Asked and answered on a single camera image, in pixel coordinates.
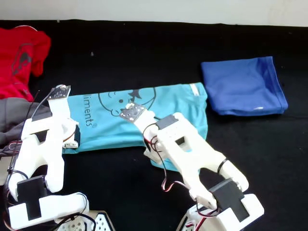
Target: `red cloth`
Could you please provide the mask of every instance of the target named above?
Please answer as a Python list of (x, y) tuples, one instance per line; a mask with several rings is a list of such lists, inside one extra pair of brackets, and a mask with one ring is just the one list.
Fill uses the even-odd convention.
[(17, 97), (33, 101), (29, 92), (30, 73), (43, 73), (51, 39), (30, 26), (0, 28), (0, 99)]

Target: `white plastic part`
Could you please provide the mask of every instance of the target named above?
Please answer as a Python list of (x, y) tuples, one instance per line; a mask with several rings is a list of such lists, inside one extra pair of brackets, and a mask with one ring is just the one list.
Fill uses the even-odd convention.
[[(36, 132), (48, 130), (45, 142), (40, 143)], [(47, 188), (58, 192), (63, 187), (64, 161), (62, 159), (63, 129), (61, 118), (57, 116), (32, 121), (28, 119), (22, 133), (22, 145), (15, 163), (15, 170), (31, 177), (41, 165), (48, 165), (45, 181)], [(17, 200), (17, 183), (25, 180), (21, 174), (14, 173), (9, 182), (10, 192)]]
[(11, 157), (1, 157), (0, 159), (0, 185), (5, 183), (6, 177), (8, 175), (8, 167), (10, 165)]
[[(244, 219), (242, 222), (237, 219), (232, 209), (228, 208), (216, 217), (207, 218), (203, 222), (199, 231), (240, 231), (264, 214), (264, 208), (254, 194), (245, 195), (241, 202), (249, 214), (249, 217)], [(211, 211), (212, 210), (208, 209), (202, 213), (207, 214)], [(202, 217), (196, 211), (196, 206), (193, 206), (183, 217), (177, 231), (190, 231), (191, 228), (193, 230), (201, 219)], [(189, 223), (195, 224), (195, 226), (186, 228), (186, 224)]]
[(28, 220), (26, 204), (22, 203), (9, 207), (11, 227), (19, 230), (25, 227), (41, 224), (55, 218), (89, 210), (89, 202), (81, 193), (60, 196), (51, 195), (39, 199), (41, 217)]
[(60, 99), (49, 99), (48, 104), (50, 107), (50, 110), (52, 112), (52, 115), (54, 116), (61, 116), (64, 118), (70, 118), (71, 112), (69, 110), (67, 98), (69, 93), (71, 92), (71, 89), (69, 89), (68, 94), (65, 98)]
[[(201, 183), (199, 169), (204, 167), (217, 172), (219, 165), (226, 157), (215, 151), (181, 113), (175, 113), (173, 116), (178, 120), (177, 122), (158, 130), (155, 125), (149, 126), (156, 122), (154, 112), (145, 109), (134, 124), (141, 132), (144, 132), (145, 139), (149, 141), (157, 135), (156, 148), (160, 151), (160, 156), (162, 159), (169, 158), (181, 173), (184, 183), (189, 188), (191, 198), (207, 208), (216, 209), (216, 199)], [(178, 145), (176, 141), (182, 138), (184, 138), (184, 143)], [(153, 149), (147, 149), (144, 154), (160, 164), (161, 160)], [(220, 173), (226, 179), (232, 178), (242, 192), (249, 186), (246, 177), (230, 161), (222, 165)]]

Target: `folded blue cloth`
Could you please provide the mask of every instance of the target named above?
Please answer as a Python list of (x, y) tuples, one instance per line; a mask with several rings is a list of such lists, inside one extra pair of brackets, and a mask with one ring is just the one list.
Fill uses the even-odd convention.
[[(68, 105), (71, 117), (79, 122), (81, 141), (79, 148), (64, 149), (63, 153), (144, 146), (137, 127), (119, 117), (121, 109), (131, 102), (142, 104), (159, 118), (181, 112), (205, 139), (206, 99), (202, 83), (70, 96)], [(166, 160), (165, 165), (167, 169), (176, 171), (169, 160)]]
[(282, 114), (288, 108), (271, 56), (203, 62), (201, 68), (210, 104), (220, 115)]

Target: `black table surface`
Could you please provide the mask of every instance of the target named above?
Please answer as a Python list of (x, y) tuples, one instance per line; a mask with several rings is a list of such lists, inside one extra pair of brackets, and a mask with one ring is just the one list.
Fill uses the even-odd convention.
[[(308, 28), (0, 21), (3, 28), (25, 24), (52, 39), (44, 74), (29, 83), (32, 94), (42, 92), (37, 101), (61, 83), (72, 85), (76, 95), (199, 82), (202, 61), (272, 55), (289, 109), (281, 116), (233, 117), (218, 116), (208, 106), (207, 141), (246, 175), (248, 191), (265, 208), (247, 231), (307, 230)], [(60, 194), (85, 193), (90, 209), (107, 211), (117, 231), (174, 231), (193, 205), (180, 186), (162, 192), (163, 171), (151, 166), (141, 147), (63, 158)], [(181, 179), (179, 173), (169, 176)], [(221, 180), (203, 169), (200, 178), (207, 187)]]

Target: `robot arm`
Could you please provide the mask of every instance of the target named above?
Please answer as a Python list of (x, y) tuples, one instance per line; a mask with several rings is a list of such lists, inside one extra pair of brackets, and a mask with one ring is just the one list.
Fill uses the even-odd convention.
[[(181, 114), (175, 113), (156, 121), (154, 112), (131, 103), (120, 116), (134, 123), (144, 138), (157, 140), (156, 149), (162, 159), (169, 158), (181, 173), (193, 200), (210, 209), (217, 208), (217, 202), (199, 179), (199, 169), (207, 168), (218, 172), (224, 178), (232, 178), (244, 192), (248, 188), (246, 177), (226, 157), (215, 151), (199, 134), (197, 129)], [(161, 163), (158, 153), (147, 148), (145, 155)]]
[[(59, 85), (47, 96), (52, 116), (25, 121), (22, 145), (8, 183), (11, 195), (19, 203), (8, 208), (11, 227), (16, 230), (89, 211), (89, 202), (81, 193), (53, 195), (63, 187), (62, 148), (76, 148), (80, 142), (76, 139), (78, 122), (70, 118), (69, 91), (70, 86)], [(47, 174), (32, 177), (42, 165), (47, 165)]]
[[(143, 134), (147, 144), (144, 154), (158, 164), (169, 158), (183, 177), (191, 198), (208, 210), (200, 213), (193, 206), (184, 216), (177, 231), (186, 231), (191, 224), (199, 231), (239, 231), (256, 220), (264, 209), (248, 189), (246, 177), (226, 157), (215, 151), (197, 129), (181, 113), (174, 113), (158, 121), (154, 112), (129, 103), (120, 116), (133, 123)], [(199, 169), (207, 168), (225, 180), (207, 190), (199, 179)], [(210, 219), (206, 214), (219, 208), (220, 213)]]

